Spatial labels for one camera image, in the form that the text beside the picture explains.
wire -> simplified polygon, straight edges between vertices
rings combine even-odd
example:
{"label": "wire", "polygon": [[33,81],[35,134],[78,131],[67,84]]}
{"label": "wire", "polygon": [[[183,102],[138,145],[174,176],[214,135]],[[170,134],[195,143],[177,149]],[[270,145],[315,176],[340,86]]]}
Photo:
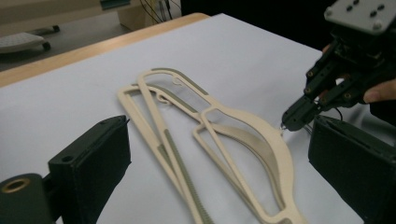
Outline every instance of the wire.
{"label": "wire", "polygon": [[146,4],[148,5],[148,7],[151,9],[151,12],[153,12],[153,13],[157,16],[158,21],[153,17],[153,15],[152,15],[151,13],[148,12],[148,10],[147,10],[146,7],[144,6],[142,0],[140,0],[140,5],[142,6],[142,8],[145,9],[145,11],[148,13],[148,15],[149,15],[152,19],[154,19],[157,23],[162,22],[161,18],[160,18],[160,17],[158,16],[158,14],[155,12],[154,8],[152,8],[152,6],[148,3],[147,0],[145,0],[145,2],[146,2]]}
{"label": "wire", "polygon": [[175,4],[178,8],[180,8],[180,11],[181,11],[181,6],[179,6],[176,2],[174,2],[173,0],[171,0],[171,2],[173,3],[173,4]]}
{"label": "wire", "polygon": [[169,5],[169,0],[165,0],[165,4],[166,4],[166,8],[168,9],[169,19],[172,20],[173,18],[171,13],[171,6]]}
{"label": "wire", "polygon": [[166,21],[165,12],[163,10],[163,1],[160,1],[159,3],[160,3],[161,16],[163,16],[163,21]]}
{"label": "wire", "polygon": [[334,109],[335,109],[335,110],[338,112],[338,114],[340,115],[340,120],[343,121],[343,120],[344,120],[343,113],[341,113],[341,111],[340,111],[337,107],[335,107]]}
{"label": "wire", "polygon": [[311,127],[311,125],[306,124],[306,125],[304,126],[304,129],[309,133],[309,135],[312,134],[312,127]]}

human hand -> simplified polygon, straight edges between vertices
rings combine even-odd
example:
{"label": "human hand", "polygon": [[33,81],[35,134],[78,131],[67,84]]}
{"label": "human hand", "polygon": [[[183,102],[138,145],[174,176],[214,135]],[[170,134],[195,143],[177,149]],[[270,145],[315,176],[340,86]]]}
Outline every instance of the human hand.
{"label": "human hand", "polygon": [[363,96],[365,103],[396,100],[396,78],[373,86]]}

black device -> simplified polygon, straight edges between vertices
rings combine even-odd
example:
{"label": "black device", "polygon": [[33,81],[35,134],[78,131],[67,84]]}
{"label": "black device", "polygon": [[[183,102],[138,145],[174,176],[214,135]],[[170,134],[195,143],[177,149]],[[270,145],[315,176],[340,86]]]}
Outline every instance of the black device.
{"label": "black device", "polygon": [[[395,1],[339,0],[324,16],[335,24],[333,42],[306,73],[304,95],[282,116],[290,131],[300,130],[322,111],[364,104],[369,88],[396,78]],[[373,115],[396,125],[396,101],[370,107]]]}
{"label": "black device", "polygon": [[0,183],[1,224],[96,223],[131,163],[125,116],[105,119],[49,161],[49,174]]}
{"label": "black device", "polygon": [[308,159],[364,223],[396,223],[396,147],[316,116]]}

cream plastic frame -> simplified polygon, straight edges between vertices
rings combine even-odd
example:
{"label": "cream plastic frame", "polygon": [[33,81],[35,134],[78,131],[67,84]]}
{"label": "cream plastic frame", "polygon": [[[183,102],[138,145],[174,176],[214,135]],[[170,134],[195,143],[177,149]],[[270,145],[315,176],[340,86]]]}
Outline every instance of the cream plastic frame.
{"label": "cream plastic frame", "polygon": [[[141,132],[154,156],[171,179],[179,194],[186,201],[195,223],[213,223],[199,201],[193,184],[190,183],[188,173],[184,168],[183,162],[177,157],[176,146],[173,144],[170,134],[166,134],[168,133],[168,131],[166,131],[166,127],[164,127],[163,130],[160,130],[160,132],[163,132],[168,148],[166,148],[161,137],[157,136],[157,134],[151,129],[149,123],[146,121],[132,97],[124,94],[123,91],[119,91],[118,97],[130,118],[133,120],[135,126],[139,132]],[[174,160],[171,161],[169,156],[173,156]]]}
{"label": "cream plastic frame", "polygon": [[[175,82],[177,81],[178,83],[183,83],[185,86],[189,87],[192,91],[197,93],[201,98],[203,98],[210,104],[210,107],[204,110],[202,113],[198,113],[191,106],[182,102],[173,93],[159,87],[147,85],[145,77],[155,74],[170,75]],[[129,97],[127,95],[132,91],[142,92],[148,105],[151,105],[150,111],[154,111],[154,113],[151,113],[151,115],[159,113],[158,108],[156,108],[156,106],[154,105],[150,94],[151,91],[154,91],[157,92],[157,98],[159,101],[162,101],[163,103],[171,103],[177,106],[189,116],[200,122],[200,124],[193,132],[195,138],[210,155],[212,160],[214,160],[220,170],[231,181],[231,183],[241,194],[247,205],[252,209],[252,211],[262,223],[306,223],[306,220],[299,213],[292,197],[292,160],[289,149],[281,138],[279,130],[274,129],[265,120],[249,114],[248,112],[231,109],[220,104],[214,98],[209,96],[206,91],[204,91],[198,85],[188,79],[185,75],[174,69],[161,68],[147,71],[146,73],[143,73],[139,76],[138,86],[128,86],[120,89],[119,99],[125,109],[130,106],[128,105]],[[267,142],[258,140],[258,138],[253,134],[244,132],[237,128],[225,127],[218,124],[210,123],[205,118],[205,115],[213,110],[218,110],[229,117],[245,122],[248,126],[256,130],[256,132],[259,133]],[[158,121],[158,119],[156,121],[157,125],[159,124],[160,126],[162,126],[162,130],[165,130],[166,126],[164,126],[162,122],[163,120],[161,119],[160,121]],[[227,168],[225,164],[222,163],[219,158],[217,158],[216,154],[213,154],[213,150],[199,136],[199,132],[202,129],[207,129],[210,132],[213,140],[216,142],[218,148],[221,150],[223,156],[226,158],[228,167],[231,167],[231,171]],[[251,189],[246,184],[246,181],[241,176],[237,168],[234,166],[231,156],[225,150],[224,146],[222,145],[221,141],[217,136],[217,133],[222,133],[235,139],[238,142],[241,142],[243,145],[249,148],[265,166],[273,185],[276,200],[281,209],[281,211],[277,215],[270,217],[262,209],[261,205],[254,197]]]}

screw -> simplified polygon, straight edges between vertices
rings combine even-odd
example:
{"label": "screw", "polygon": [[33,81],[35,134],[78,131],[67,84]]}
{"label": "screw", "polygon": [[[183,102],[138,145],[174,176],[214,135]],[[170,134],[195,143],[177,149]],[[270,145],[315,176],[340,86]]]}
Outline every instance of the screw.
{"label": "screw", "polygon": [[384,5],[384,4],[381,4],[381,5],[378,6],[377,9],[378,9],[378,10],[382,10],[382,9],[384,9],[384,8],[385,8],[385,5]]}
{"label": "screw", "polygon": [[314,75],[314,73],[313,73],[312,71],[309,71],[309,72],[306,73],[306,75],[307,75],[308,77],[312,77],[312,76]]}
{"label": "screw", "polygon": [[374,10],[374,11],[372,11],[371,13],[370,13],[370,17],[375,17],[376,16],[376,11]]}
{"label": "screw", "polygon": [[347,93],[344,94],[344,97],[347,98],[347,99],[349,99],[349,98],[351,97],[351,95],[350,95],[349,92],[347,92]]}
{"label": "screw", "polygon": [[331,7],[327,7],[327,8],[326,8],[325,15],[326,15],[326,16],[331,16],[331,15],[332,15],[332,8],[331,8]]}
{"label": "screw", "polygon": [[374,30],[380,30],[382,28],[382,21],[381,20],[376,20],[373,24],[373,29]]}

